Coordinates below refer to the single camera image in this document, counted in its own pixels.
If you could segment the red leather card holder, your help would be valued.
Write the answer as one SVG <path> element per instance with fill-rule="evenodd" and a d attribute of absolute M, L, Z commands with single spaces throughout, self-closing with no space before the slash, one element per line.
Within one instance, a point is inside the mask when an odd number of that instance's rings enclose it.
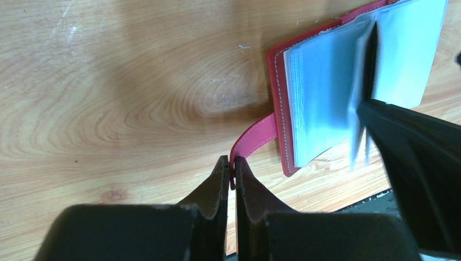
<path fill-rule="evenodd" d="M 364 125 L 364 94 L 411 109 L 420 105 L 448 1 L 376 1 L 280 43 L 267 54 L 274 111 L 249 127 L 229 156 L 278 140 L 290 177 L 331 147 L 350 143 L 353 166 Z"/>

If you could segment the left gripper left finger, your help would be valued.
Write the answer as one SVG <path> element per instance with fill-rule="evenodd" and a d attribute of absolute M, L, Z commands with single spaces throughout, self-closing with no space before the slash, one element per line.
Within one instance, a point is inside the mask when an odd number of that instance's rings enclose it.
<path fill-rule="evenodd" d="M 175 204 L 78 204 L 49 229 L 36 260 L 225 260 L 229 161 Z"/>

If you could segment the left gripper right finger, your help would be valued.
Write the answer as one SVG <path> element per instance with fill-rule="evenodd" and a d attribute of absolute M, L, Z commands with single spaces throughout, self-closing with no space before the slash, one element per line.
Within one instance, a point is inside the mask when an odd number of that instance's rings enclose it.
<path fill-rule="evenodd" d="M 301 213 L 234 161 L 239 260 L 420 260 L 404 223 L 383 214 Z"/>

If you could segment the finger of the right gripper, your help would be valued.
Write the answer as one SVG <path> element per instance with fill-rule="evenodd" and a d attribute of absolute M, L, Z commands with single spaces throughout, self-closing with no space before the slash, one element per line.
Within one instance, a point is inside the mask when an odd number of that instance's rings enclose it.
<path fill-rule="evenodd" d="M 460 126 L 378 100 L 357 113 L 419 248 L 459 254 Z"/>

